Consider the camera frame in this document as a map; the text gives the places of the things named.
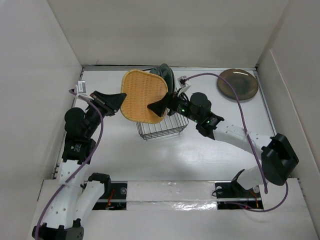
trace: white platform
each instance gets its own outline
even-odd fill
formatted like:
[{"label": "white platform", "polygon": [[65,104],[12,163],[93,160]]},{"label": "white platform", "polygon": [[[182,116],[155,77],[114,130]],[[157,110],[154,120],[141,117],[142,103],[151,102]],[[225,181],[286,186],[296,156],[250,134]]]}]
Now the white platform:
[{"label": "white platform", "polygon": [[[220,74],[223,70],[173,68],[176,79],[205,72]],[[95,90],[116,94],[120,92],[126,72],[84,71],[82,80],[85,81],[89,94]],[[194,92],[205,93],[212,102],[213,113],[242,126],[238,105],[218,92],[216,77],[201,76],[190,82],[192,87],[187,92],[189,96]],[[249,131],[274,135],[260,92],[241,105]],[[87,104],[77,100],[75,106],[84,109]],[[179,136],[145,141],[139,136],[136,123],[125,119],[120,112],[106,117],[103,137],[93,155],[87,175],[94,172],[106,173],[113,181],[231,180],[239,170],[255,166],[255,159],[250,153],[203,137],[195,126],[194,122],[189,122]],[[98,134],[99,128],[93,139],[97,139]]]},{"label": "white platform", "polygon": [[[129,182],[130,201],[141,201],[131,210],[94,210],[84,225],[84,240],[317,240],[308,208],[296,179],[289,179],[287,201],[277,210],[255,213],[245,210],[217,210],[211,196],[213,182]],[[27,240],[49,198],[58,188],[57,180],[45,180]],[[158,192],[167,194],[159,196]],[[269,194],[261,193],[266,209],[284,196],[285,187],[269,184]],[[164,201],[187,206],[189,200],[211,201],[206,210],[163,208]],[[150,201],[160,207],[150,207]]]}]

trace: dark plate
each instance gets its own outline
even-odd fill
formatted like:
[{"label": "dark plate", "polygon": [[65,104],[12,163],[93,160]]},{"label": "dark plate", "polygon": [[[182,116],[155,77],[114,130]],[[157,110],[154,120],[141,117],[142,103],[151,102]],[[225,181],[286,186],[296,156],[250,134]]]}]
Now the dark plate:
[{"label": "dark plate", "polygon": [[[247,100],[254,97],[258,92],[258,81],[249,72],[231,68],[220,74],[234,88],[239,100]],[[217,81],[218,88],[228,98],[236,100],[234,92],[220,78]]]}]

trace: metal rack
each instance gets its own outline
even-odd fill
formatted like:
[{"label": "metal rack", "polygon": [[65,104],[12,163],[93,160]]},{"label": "metal rack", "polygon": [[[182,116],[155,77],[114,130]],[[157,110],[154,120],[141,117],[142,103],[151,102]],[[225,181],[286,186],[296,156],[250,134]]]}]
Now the metal rack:
[{"label": "metal rack", "polygon": [[144,140],[149,140],[166,135],[178,135],[188,126],[188,123],[189,120],[186,117],[175,113],[172,116],[166,115],[164,119],[157,124],[137,122],[136,128]]}]

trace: purple cable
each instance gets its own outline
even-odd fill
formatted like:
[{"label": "purple cable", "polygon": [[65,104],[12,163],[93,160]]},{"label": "purple cable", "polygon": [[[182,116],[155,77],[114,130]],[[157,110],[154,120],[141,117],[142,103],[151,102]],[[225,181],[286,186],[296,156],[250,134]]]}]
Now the purple cable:
[{"label": "purple cable", "polygon": [[259,168],[259,171],[261,173],[261,176],[262,176],[262,181],[263,181],[263,185],[264,185],[264,193],[267,194],[268,193],[268,187],[267,187],[267,181],[266,181],[266,177],[265,177],[265,174],[264,174],[264,171],[262,170],[262,167],[261,167],[261,164],[259,162],[259,158],[258,158],[258,154],[255,150],[255,147],[252,143],[252,140],[251,140],[251,137],[249,136],[248,133],[248,129],[247,129],[247,125],[246,125],[246,122],[245,122],[245,116],[244,116],[244,112],[242,111],[242,107],[240,105],[240,101],[239,101],[239,98],[238,98],[238,95],[236,94],[236,91],[235,89],[231,86],[231,84],[222,76],[219,76],[217,74],[214,74],[214,73],[210,73],[210,72],[206,72],[206,73],[199,73],[199,74],[196,74],[196,75],[193,75],[193,76],[189,76],[185,79],[185,81],[187,80],[190,80],[190,79],[194,79],[196,77],[200,77],[200,76],[205,76],[205,75],[211,75],[211,76],[215,76],[219,79],[221,79],[222,81],[224,81],[228,86],[229,88],[232,90],[234,96],[235,96],[235,99],[236,99],[236,102],[238,103],[238,107],[239,107],[239,110],[240,110],[240,114],[241,114],[241,120],[242,120],[242,125],[243,125],[243,129],[244,129],[244,132],[246,134],[246,137],[248,138],[248,142],[249,142],[249,145],[251,147],[251,150],[252,150],[252,153],[254,155],[254,158],[255,158],[255,161],[256,161],[256,164],[258,165],[258,168]]},{"label": "purple cable", "polygon": [[287,181],[285,181],[285,195],[284,195],[283,199],[282,199],[281,202],[279,202],[276,206],[274,206],[274,207],[272,207],[272,208],[269,208],[269,209],[267,209],[267,210],[254,210],[254,209],[252,209],[252,207],[250,207],[250,206],[248,206],[248,205],[245,205],[245,204],[242,204],[242,203],[239,203],[239,202],[234,202],[234,201],[228,201],[228,202],[226,202],[226,203],[238,205],[238,206],[239,206],[240,208],[242,208],[243,210],[247,210],[247,211],[250,211],[250,212],[255,212],[255,213],[267,213],[267,212],[270,212],[270,211],[275,210],[275,209],[277,209],[278,207],[280,207],[280,206],[285,202],[285,200],[287,199],[288,193],[289,193],[289,186],[288,186]]},{"label": "purple cable", "polygon": [[[72,95],[77,95],[73,89],[70,89],[69,90],[69,93],[71,93]],[[91,159],[91,157],[93,156],[93,154],[95,153],[95,151],[97,150],[97,147],[100,143],[100,140],[102,138],[102,133],[104,131],[104,118],[102,117],[102,114],[101,112],[99,111],[99,109],[90,101],[88,100],[87,98],[79,95],[79,98],[84,100],[87,104],[89,104],[91,107],[93,107],[94,110],[97,111],[97,113],[99,114],[99,117],[100,117],[100,122],[101,122],[101,127],[100,127],[100,134],[99,134],[99,137],[98,137],[98,140],[96,141],[96,145],[94,146],[94,148],[92,149],[92,151],[90,152],[89,156],[84,160],[84,162],[78,167],[77,170],[74,171],[74,173],[72,173],[70,175],[70,177],[65,181],[66,183],[70,182],[70,180],[89,162],[89,160]],[[35,240],[39,240],[39,229],[40,229],[40,225],[41,225],[41,222],[46,214],[46,211],[48,210],[49,206],[51,205],[51,203],[53,202],[53,200],[56,198],[56,196],[61,192],[61,190],[65,187],[66,185],[61,185],[56,191],[55,193],[52,195],[52,197],[50,198],[50,200],[48,201],[48,203],[45,205],[40,217],[39,217],[39,220],[36,224],[36,227],[35,227],[35,233],[34,233],[34,239]]]}]

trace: purple hose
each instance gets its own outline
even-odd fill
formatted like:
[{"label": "purple hose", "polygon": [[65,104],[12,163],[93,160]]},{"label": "purple hose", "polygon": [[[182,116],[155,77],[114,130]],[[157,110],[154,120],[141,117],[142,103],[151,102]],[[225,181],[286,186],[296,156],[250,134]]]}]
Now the purple hose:
[{"label": "purple hose", "polygon": [[268,187],[267,187],[267,181],[266,181],[266,177],[265,177],[265,174],[264,174],[264,171],[262,170],[262,167],[261,167],[261,164],[259,162],[259,158],[258,158],[258,154],[255,150],[255,147],[252,143],[252,140],[251,140],[251,137],[249,136],[248,133],[248,129],[247,129],[247,125],[246,125],[246,122],[245,122],[245,116],[244,116],[244,112],[242,111],[242,107],[240,105],[240,101],[239,101],[239,98],[238,98],[238,95],[236,94],[236,91],[235,89],[231,86],[231,84],[222,76],[219,76],[217,74],[214,74],[214,73],[210,73],[210,72],[206,72],[206,73],[199,73],[199,74],[196,74],[196,75],[193,75],[193,76],[189,76],[185,79],[185,81],[187,80],[190,80],[190,79],[194,79],[196,77],[200,77],[200,76],[205,76],[205,75],[211,75],[211,76],[215,76],[219,79],[221,79],[222,81],[224,81],[228,86],[229,88],[232,90],[234,96],[235,96],[235,99],[236,99],[236,102],[238,103],[238,107],[239,107],[239,110],[240,110],[240,114],[241,114],[241,120],[242,120],[242,125],[243,125],[243,129],[244,129],[244,132],[246,134],[246,137],[248,138],[248,142],[249,142],[249,145],[251,147],[251,150],[252,150],[252,153],[254,155],[254,158],[255,158],[255,161],[256,161],[256,164],[258,165],[258,168],[259,168],[259,171],[261,173],[261,176],[262,176],[262,181],[263,181],[263,185],[264,185],[264,193],[267,194],[268,193]]},{"label": "purple hose", "polygon": [[242,208],[242,209],[244,209],[244,210],[247,210],[247,211],[250,211],[250,212],[255,212],[255,213],[267,213],[267,212],[270,212],[270,211],[275,210],[275,209],[277,209],[278,207],[280,207],[280,206],[285,202],[285,200],[287,199],[288,193],[289,193],[289,186],[288,186],[287,181],[285,181],[285,195],[284,195],[283,199],[282,199],[281,202],[279,202],[276,206],[274,206],[274,207],[272,207],[272,208],[269,208],[269,209],[267,209],[267,210],[254,210],[254,209],[252,209],[252,207],[250,207],[250,206],[248,206],[248,205],[245,205],[245,204],[242,204],[242,203],[239,203],[239,202],[234,202],[234,201],[227,201],[226,203],[227,203],[227,204],[238,205],[240,208]]},{"label": "purple hose", "polygon": [[[69,90],[69,93],[71,93],[72,95],[77,95],[73,89],[70,89]],[[93,156],[93,154],[95,153],[99,143],[100,143],[100,140],[102,138],[102,133],[104,131],[104,118],[102,117],[102,114],[101,112],[99,111],[99,109],[90,101],[88,100],[87,98],[79,95],[79,98],[86,101],[87,104],[89,104],[91,107],[93,107],[94,110],[97,111],[97,113],[99,114],[99,117],[100,117],[100,122],[101,122],[101,127],[100,127],[100,134],[99,134],[99,137],[98,137],[98,140],[96,141],[96,145],[94,146],[94,148],[92,149],[92,151],[90,152],[89,156],[84,160],[84,162],[79,166],[79,168],[77,170],[74,171],[74,173],[72,173],[70,175],[70,177],[65,181],[66,183],[70,182],[70,180],[89,162],[89,160],[91,159],[91,157]],[[52,195],[52,197],[50,198],[50,200],[48,201],[48,203],[45,205],[40,217],[39,217],[39,220],[36,224],[36,227],[35,227],[35,233],[34,233],[34,238],[35,240],[39,240],[39,229],[40,229],[40,225],[41,225],[41,222],[42,222],[42,219],[44,218],[45,214],[46,214],[46,211],[48,210],[48,208],[50,207],[51,203],[53,202],[53,200],[56,198],[56,196],[61,192],[61,190],[65,187],[66,185],[61,185],[56,191],[55,193]]]}]

